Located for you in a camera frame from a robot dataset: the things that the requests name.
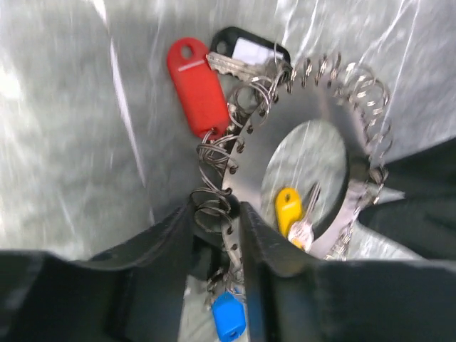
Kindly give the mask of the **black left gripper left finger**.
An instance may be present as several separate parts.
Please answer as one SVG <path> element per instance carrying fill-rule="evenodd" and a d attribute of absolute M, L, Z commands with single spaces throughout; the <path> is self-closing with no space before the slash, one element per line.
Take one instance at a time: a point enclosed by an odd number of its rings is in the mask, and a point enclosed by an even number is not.
<path fill-rule="evenodd" d="M 3 341 L 176 341 L 192 206 L 90 261 L 1 252 Z"/>

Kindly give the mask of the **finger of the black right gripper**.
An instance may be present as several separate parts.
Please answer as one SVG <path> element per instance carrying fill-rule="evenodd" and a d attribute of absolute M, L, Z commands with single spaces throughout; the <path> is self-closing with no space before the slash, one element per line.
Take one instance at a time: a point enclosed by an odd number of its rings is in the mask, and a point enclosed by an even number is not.
<path fill-rule="evenodd" d="M 362 225 L 426 259 L 455 259 L 455 139 L 390 162 L 403 199 L 363 209 Z"/>

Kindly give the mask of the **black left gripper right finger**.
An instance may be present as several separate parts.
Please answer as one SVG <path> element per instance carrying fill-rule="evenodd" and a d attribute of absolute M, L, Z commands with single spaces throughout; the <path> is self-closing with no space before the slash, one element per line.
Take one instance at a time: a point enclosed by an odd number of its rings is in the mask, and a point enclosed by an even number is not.
<path fill-rule="evenodd" d="M 240 207 L 251 341 L 453 341 L 455 264 L 316 259 Z"/>

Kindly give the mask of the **yellow key tag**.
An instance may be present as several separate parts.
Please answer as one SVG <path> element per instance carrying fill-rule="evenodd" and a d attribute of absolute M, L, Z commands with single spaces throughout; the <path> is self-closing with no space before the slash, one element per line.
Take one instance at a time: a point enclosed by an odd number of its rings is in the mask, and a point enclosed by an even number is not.
<path fill-rule="evenodd" d="M 279 232 L 287 238 L 292 224 L 304 215 L 299 193 L 290 187 L 280 190 L 275 199 L 275 212 Z"/>

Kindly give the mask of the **red key tag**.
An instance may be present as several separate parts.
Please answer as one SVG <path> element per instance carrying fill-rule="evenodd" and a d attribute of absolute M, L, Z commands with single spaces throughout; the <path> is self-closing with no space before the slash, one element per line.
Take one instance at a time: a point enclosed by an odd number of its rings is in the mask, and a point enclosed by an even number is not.
<path fill-rule="evenodd" d="M 207 62 L 209 49 L 186 37 L 174 42 L 167 53 L 167 68 L 190 130 L 199 138 L 223 136 L 231 123 L 217 73 Z"/>

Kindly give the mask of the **black key tag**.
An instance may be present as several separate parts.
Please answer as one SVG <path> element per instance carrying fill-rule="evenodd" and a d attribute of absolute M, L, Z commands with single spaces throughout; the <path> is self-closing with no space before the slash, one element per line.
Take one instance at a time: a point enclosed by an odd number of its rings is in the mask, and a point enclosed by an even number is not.
<path fill-rule="evenodd" d="M 291 62 L 283 46 L 236 26 L 216 32 L 206 59 L 212 70 L 241 81 L 273 73 L 280 61 Z"/>

